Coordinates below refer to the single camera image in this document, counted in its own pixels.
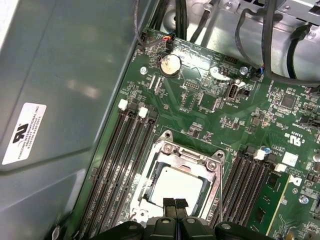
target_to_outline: black cable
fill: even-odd
[[[150,28],[155,27],[156,23],[158,22],[159,14],[161,11],[161,6],[162,6],[161,1],[158,1],[158,5],[156,6],[156,9],[155,9],[154,14],[153,14],[151,21],[150,21],[150,25],[149,25]]]
[[[290,78],[292,79],[297,79],[294,65],[294,55],[297,45],[300,41],[305,39],[305,37],[310,33],[311,26],[311,24],[299,26],[294,30],[294,32],[290,36],[291,43],[286,55],[286,68],[288,70]]]
[[[160,30],[161,23],[165,17],[165,14],[169,5],[169,0],[161,0],[159,1],[159,5],[160,5],[159,6],[160,11],[158,12],[157,20],[155,22],[155,27],[154,27],[154,29],[158,31]]]
[[[244,47],[242,46],[241,43],[241,39],[240,39],[240,28],[242,27],[242,25],[244,24],[245,20],[246,20],[246,14],[250,14],[251,16],[263,16],[264,12],[254,12],[251,11],[249,8],[245,8],[241,15],[240,15],[240,19],[238,21],[238,24],[235,28],[235,32],[234,32],[234,38],[235,38],[235,45],[238,48],[239,52],[241,53],[241,55],[245,58],[245,60],[252,65],[255,69],[258,69],[260,67],[260,65],[256,64],[256,62],[254,62],[253,60],[251,60],[251,58],[246,54]]]
[[[181,20],[181,2],[180,0],[175,0],[175,34],[178,38],[182,36]]]
[[[265,75],[268,78],[274,80],[275,82],[280,82],[283,84],[302,85],[306,87],[319,86],[320,81],[298,80],[298,79],[281,76],[279,74],[272,72],[271,45],[272,45],[272,35],[273,35],[273,27],[274,27],[274,13],[276,11],[276,8],[277,8],[277,1],[265,0],[264,9],[266,10],[266,14],[263,17],[262,40],[261,40],[262,58],[264,62]]]
[[[290,78],[292,79],[297,79],[297,75],[294,67],[294,54],[295,54],[298,42],[299,41],[297,39],[294,39],[291,41],[288,49],[288,53],[286,55],[286,68],[288,70],[288,74]]]
[[[187,40],[187,3],[186,0],[180,0],[180,11],[181,11],[181,39]]]
[[[147,47],[152,47],[155,46],[159,43],[161,43],[163,41],[163,39],[157,39],[153,42],[150,43],[145,43],[141,37],[140,37],[140,33],[139,33],[139,24],[138,24],[138,12],[139,12],[139,5],[140,5],[140,0],[135,0],[135,6],[134,6],[134,34],[136,39],[138,40],[139,44],[145,48]]]
[[[216,2],[217,2],[217,0],[211,0],[209,2],[209,4],[213,6]],[[191,43],[195,43],[197,41],[199,35],[201,34],[202,30],[204,29],[209,18],[210,18],[210,11],[204,10],[202,17],[200,19],[199,25],[196,28],[196,30],[194,31],[194,33],[190,39]]]

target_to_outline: gray panel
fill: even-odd
[[[133,10],[132,0],[20,0],[0,52],[0,162],[23,104],[47,107],[29,158],[0,165],[2,240],[42,239],[73,209],[132,52]]]

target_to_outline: white label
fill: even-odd
[[[35,142],[47,106],[26,102],[20,112],[2,165],[26,160]]]
[[[295,167],[297,160],[298,160],[298,155],[294,155],[286,151],[283,156],[282,163],[287,164],[291,167]]]

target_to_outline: connector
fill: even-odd
[[[291,34],[290,39],[298,41],[305,39],[305,37],[310,33],[311,26],[311,24],[307,24],[297,27]]]

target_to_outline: capacitor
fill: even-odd
[[[316,162],[316,163],[313,165],[313,170],[314,170],[315,172],[320,173],[320,162]]]
[[[263,150],[267,155],[271,153],[271,149],[267,146],[261,146],[260,149]]]
[[[313,155],[312,159],[314,162],[320,163],[320,153],[316,153],[315,155]]]

